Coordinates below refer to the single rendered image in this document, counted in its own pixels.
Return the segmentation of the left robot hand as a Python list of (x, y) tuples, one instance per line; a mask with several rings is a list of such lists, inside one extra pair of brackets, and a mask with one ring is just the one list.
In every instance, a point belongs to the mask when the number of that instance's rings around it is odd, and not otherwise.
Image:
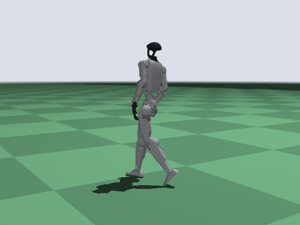
[(132, 112), (133, 112), (133, 115), (134, 115), (134, 119), (135, 119), (135, 120), (138, 120), (138, 117), (137, 117), (136, 114), (135, 114), (135, 113), (137, 113), (137, 112), (136, 112), (137, 103), (136, 103), (136, 102), (133, 102), (133, 105), (131, 105), (131, 106), (132, 106)]

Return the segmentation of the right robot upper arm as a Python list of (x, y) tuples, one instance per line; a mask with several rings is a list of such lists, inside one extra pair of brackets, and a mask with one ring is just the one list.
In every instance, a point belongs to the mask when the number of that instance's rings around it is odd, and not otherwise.
[(168, 90), (167, 86), (167, 78), (166, 78), (166, 68), (163, 66), (163, 74), (162, 74), (162, 86), (160, 86), (159, 90), (161, 92), (166, 92)]

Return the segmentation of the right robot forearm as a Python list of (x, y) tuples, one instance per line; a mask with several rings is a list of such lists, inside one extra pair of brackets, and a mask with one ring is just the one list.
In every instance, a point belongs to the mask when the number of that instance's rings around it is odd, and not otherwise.
[(157, 104), (162, 99), (162, 97), (164, 97), (165, 94), (166, 94), (166, 92), (161, 92), (161, 91), (158, 92), (158, 94), (155, 97), (155, 100), (156, 100)]

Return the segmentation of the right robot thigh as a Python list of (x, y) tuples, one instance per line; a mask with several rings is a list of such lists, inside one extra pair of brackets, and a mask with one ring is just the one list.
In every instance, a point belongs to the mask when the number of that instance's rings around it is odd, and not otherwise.
[[(152, 113), (151, 117), (154, 117), (157, 113), (157, 109), (154, 113)], [(146, 117), (148, 119), (150, 119), (149, 121), (151, 121), (151, 118), (150, 116)], [(139, 128), (139, 125), (138, 125), (138, 144), (141, 145), (141, 146), (146, 146), (146, 142), (144, 141), (143, 137), (142, 137), (142, 134), (141, 134), (141, 131), (140, 131), (140, 128)]]

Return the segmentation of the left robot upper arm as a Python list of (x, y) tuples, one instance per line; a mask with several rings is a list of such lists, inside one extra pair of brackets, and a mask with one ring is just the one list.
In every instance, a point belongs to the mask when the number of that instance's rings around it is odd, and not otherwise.
[(138, 67), (139, 67), (139, 76), (140, 80), (142, 80), (142, 88), (146, 87), (146, 77), (147, 77), (147, 67), (149, 65), (148, 60), (142, 60), (138, 62)]

